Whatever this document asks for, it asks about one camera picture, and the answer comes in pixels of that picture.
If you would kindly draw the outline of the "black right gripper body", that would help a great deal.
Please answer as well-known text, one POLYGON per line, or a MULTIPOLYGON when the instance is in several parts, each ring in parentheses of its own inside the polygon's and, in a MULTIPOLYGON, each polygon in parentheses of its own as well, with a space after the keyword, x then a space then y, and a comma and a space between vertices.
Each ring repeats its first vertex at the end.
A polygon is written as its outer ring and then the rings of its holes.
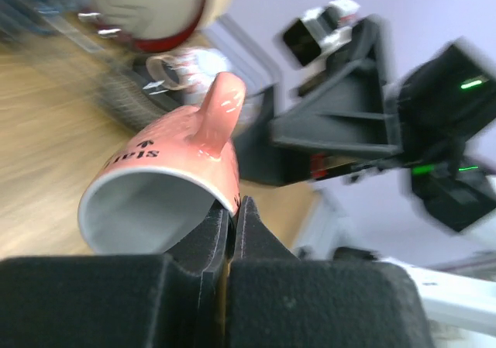
POLYGON ((460 233, 494 211, 490 170, 466 155, 470 139, 495 118, 495 65, 464 38, 447 43, 385 95, 380 58, 333 71, 271 124, 278 146, 310 156, 316 179, 332 157, 346 173, 404 168, 412 193, 438 222, 460 233))

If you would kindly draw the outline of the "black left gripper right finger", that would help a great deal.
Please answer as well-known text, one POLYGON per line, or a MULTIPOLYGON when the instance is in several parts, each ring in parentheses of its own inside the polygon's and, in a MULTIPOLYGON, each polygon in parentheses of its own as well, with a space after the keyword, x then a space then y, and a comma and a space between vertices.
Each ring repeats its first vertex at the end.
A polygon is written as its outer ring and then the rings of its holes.
POLYGON ((299 262, 300 260, 264 225, 255 200, 245 196, 239 207, 231 263, 299 262))

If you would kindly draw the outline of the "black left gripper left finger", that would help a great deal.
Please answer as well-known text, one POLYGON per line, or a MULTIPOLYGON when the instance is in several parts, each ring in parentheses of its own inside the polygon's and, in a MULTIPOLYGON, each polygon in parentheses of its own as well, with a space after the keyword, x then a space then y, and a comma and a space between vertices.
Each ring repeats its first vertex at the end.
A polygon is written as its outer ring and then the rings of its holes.
POLYGON ((166 253, 192 274, 217 271, 226 257, 230 229, 229 211, 213 204, 203 221, 166 253))

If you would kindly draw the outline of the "pink mug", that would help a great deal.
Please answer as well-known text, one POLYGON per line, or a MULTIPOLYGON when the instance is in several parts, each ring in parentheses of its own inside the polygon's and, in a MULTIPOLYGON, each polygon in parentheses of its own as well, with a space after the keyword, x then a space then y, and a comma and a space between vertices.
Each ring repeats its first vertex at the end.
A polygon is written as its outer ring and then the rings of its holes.
POLYGON ((77 213, 96 254, 163 253, 215 203, 236 215, 239 169, 231 135, 245 92, 240 78, 222 72, 200 106, 167 113, 108 160, 77 213))

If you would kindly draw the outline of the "red rimmed plate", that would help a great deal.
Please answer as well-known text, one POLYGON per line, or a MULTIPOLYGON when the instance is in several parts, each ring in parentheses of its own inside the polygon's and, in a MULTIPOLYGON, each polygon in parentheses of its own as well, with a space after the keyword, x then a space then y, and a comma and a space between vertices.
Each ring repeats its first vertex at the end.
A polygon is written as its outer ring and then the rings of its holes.
POLYGON ((172 50, 210 25, 232 0, 90 0, 88 18, 101 38, 147 53, 172 50))

